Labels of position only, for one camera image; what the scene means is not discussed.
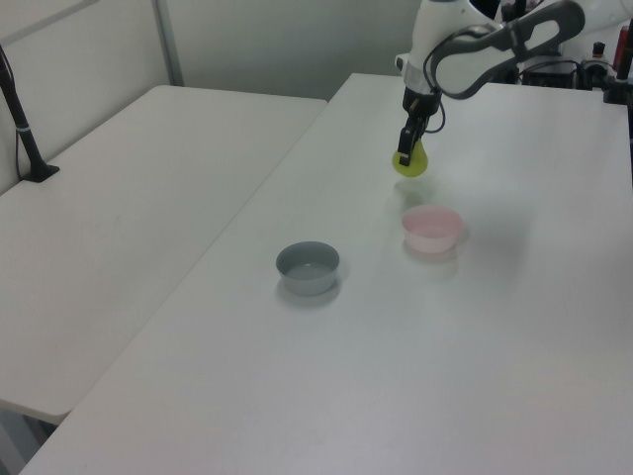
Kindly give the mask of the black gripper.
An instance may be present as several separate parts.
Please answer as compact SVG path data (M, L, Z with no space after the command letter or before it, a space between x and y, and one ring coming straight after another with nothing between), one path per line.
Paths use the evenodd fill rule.
M410 166L414 146L420 142L426 133L429 118L440 108L442 94L432 90L422 94L409 88L405 89L403 108L407 112L408 119L401 129L398 144L398 164Z

